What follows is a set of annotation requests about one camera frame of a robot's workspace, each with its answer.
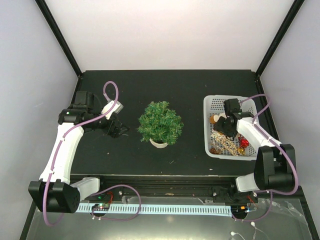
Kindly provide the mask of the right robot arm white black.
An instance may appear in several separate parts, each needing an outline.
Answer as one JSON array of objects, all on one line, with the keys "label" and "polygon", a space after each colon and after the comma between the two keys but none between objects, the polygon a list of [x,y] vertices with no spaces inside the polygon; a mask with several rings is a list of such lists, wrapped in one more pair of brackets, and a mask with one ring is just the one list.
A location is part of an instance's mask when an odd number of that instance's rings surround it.
[{"label": "right robot arm white black", "polygon": [[290,144],[282,144],[265,131],[257,122],[257,115],[244,112],[238,99],[224,101],[225,117],[215,123],[211,137],[233,156],[238,154],[233,139],[244,137],[254,147],[257,155],[254,171],[236,178],[234,185],[228,187],[228,198],[240,201],[246,192],[270,192],[292,195],[299,187],[295,149]]}]

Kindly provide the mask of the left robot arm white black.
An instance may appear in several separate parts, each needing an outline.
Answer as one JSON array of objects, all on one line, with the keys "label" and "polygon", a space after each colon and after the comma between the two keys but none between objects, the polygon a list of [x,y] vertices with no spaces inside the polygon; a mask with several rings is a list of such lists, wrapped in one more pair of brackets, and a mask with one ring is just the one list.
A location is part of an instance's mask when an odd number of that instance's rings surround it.
[{"label": "left robot arm white black", "polygon": [[129,128],[119,121],[123,109],[119,101],[108,100],[100,111],[95,108],[96,96],[77,91],[75,101],[58,116],[57,137],[48,163],[37,181],[31,181],[28,192],[40,211],[75,213],[82,200],[92,195],[103,199],[108,192],[97,177],[85,177],[71,183],[71,168],[78,144],[86,130],[101,129],[117,138]]}]

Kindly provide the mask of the small green christmas tree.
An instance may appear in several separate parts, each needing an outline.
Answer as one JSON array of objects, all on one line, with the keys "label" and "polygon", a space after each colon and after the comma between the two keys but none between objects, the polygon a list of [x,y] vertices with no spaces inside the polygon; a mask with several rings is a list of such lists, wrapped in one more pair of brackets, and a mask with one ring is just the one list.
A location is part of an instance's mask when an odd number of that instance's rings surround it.
[{"label": "small green christmas tree", "polygon": [[138,118],[138,133],[141,141],[154,141],[157,144],[174,145],[182,135],[184,123],[174,109],[169,108],[169,102],[159,101],[148,104],[144,113]]}]

